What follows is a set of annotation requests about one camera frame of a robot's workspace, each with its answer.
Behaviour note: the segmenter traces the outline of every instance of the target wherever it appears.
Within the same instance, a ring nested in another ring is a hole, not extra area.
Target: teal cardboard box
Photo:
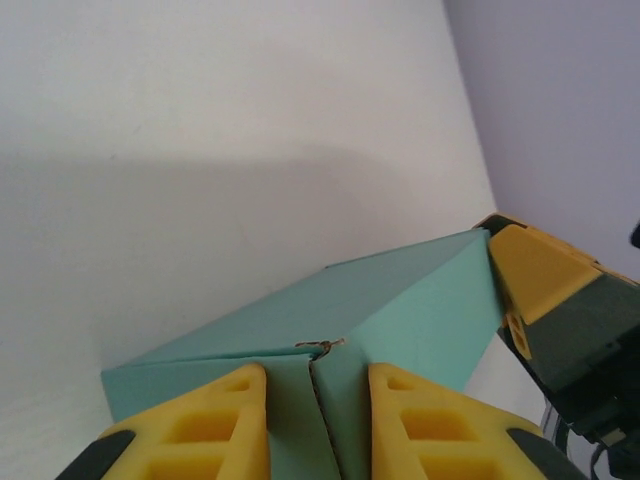
[[[267,370],[272,478],[370,478],[367,365],[462,390],[501,322],[488,234],[328,267],[104,371],[116,421],[251,362]]]

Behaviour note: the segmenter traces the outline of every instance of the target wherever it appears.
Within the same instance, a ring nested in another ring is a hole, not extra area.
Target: white wall
[[[500,209],[640,279],[640,2],[446,5]]]
[[[2,2],[0,65],[1,478],[102,367],[493,209],[434,0]]]

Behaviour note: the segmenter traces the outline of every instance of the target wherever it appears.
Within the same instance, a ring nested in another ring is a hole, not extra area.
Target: box flap
[[[345,478],[370,478],[367,365],[392,363],[462,391],[501,317],[486,240],[478,238],[313,363]]]
[[[483,230],[470,230],[334,265],[131,364],[297,354],[294,345],[298,342],[345,337],[402,291],[485,235]]]
[[[211,382],[247,363],[267,371],[272,478],[338,480],[338,468],[309,376],[309,356],[253,357],[126,366],[102,374],[115,421]]]

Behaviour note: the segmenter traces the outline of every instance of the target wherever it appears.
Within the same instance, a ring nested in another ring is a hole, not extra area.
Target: yellow foam pad
[[[389,364],[369,388],[373,480],[545,480],[507,433],[531,422]]]
[[[267,380],[257,364],[130,417],[103,433],[136,437],[103,480],[269,479]]]
[[[494,235],[489,251],[526,325],[602,275],[591,257],[550,235],[518,225],[509,225]]]

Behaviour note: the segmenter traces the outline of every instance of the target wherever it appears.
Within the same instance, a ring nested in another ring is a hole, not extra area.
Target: lavender wall
[[[640,278],[640,2],[445,3],[498,206]]]

